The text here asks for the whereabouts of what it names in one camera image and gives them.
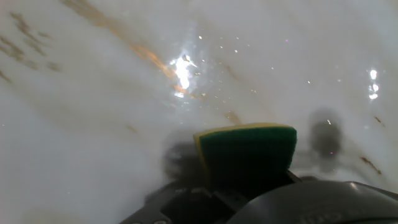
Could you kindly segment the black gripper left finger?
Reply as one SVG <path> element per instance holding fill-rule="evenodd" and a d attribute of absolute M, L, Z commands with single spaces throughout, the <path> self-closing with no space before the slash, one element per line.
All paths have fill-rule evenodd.
<path fill-rule="evenodd" d="M 121 224 L 224 224 L 248 202 L 235 190 L 171 183 L 148 195 L 144 206 Z"/>

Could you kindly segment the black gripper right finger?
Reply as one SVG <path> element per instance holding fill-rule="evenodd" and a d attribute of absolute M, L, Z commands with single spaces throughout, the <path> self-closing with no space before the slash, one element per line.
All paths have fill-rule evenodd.
<path fill-rule="evenodd" d="M 297 177 L 295 174 L 293 174 L 291 171 L 287 170 L 285 173 L 285 183 L 286 184 L 296 184 L 300 183 L 302 180 Z"/>

